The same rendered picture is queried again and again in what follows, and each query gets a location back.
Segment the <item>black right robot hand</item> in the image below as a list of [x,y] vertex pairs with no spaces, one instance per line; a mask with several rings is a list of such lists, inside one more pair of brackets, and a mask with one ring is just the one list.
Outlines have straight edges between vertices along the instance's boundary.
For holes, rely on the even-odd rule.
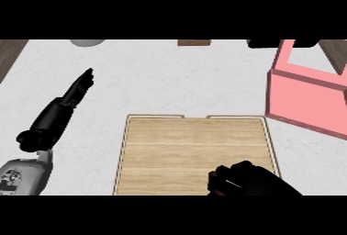
[[211,196],[300,196],[294,187],[263,167],[242,161],[230,167],[220,165],[208,173]]

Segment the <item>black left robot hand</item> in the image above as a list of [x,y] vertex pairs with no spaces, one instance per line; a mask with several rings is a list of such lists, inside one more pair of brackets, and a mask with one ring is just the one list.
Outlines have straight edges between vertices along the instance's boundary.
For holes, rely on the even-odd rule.
[[93,74],[88,69],[75,79],[65,95],[56,97],[43,109],[29,130],[18,135],[16,141],[22,151],[47,151],[53,148],[66,129],[74,109],[91,86]]

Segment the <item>light wooden tray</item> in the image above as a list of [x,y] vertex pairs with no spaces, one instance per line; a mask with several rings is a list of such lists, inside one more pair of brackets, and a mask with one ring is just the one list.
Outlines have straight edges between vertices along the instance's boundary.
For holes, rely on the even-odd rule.
[[114,194],[207,194],[207,175],[241,161],[280,174],[263,116],[130,115]]

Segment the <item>pink cardboard box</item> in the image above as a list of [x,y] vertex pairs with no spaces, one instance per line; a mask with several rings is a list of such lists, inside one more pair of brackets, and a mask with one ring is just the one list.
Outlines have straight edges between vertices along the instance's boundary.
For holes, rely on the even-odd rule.
[[282,39],[267,72],[266,117],[347,140],[347,58],[338,73],[289,63],[294,39]]

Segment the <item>dark wooden panel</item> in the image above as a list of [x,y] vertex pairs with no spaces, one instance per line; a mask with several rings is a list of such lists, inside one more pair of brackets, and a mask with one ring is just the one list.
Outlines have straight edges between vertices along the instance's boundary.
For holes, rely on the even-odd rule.
[[0,39],[0,83],[28,43],[26,39]]
[[342,74],[347,64],[347,39],[322,39],[319,45],[336,74]]

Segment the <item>grey round object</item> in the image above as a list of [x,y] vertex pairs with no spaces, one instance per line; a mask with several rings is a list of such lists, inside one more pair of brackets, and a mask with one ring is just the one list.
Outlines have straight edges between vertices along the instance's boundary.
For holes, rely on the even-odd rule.
[[99,45],[103,42],[103,40],[102,39],[72,39],[71,42],[77,47],[87,48],[87,47],[93,47]]

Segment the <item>small brown wooden block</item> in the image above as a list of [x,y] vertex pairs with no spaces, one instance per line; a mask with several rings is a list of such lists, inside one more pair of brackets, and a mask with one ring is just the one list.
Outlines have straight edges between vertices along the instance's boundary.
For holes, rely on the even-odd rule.
[[209,46],[209,39],[178,39],[177,46]]

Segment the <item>black flat object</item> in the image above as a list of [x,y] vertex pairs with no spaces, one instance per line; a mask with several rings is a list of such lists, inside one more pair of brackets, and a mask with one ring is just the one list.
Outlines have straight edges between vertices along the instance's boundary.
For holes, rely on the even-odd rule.
[[[294,48],[311,48],[319,43],[317,39],[297,39],[294,41]],[[267,49],[277,48],[280,44],[279,39],[248,39],[246,40],[248,47],[251,49]]]

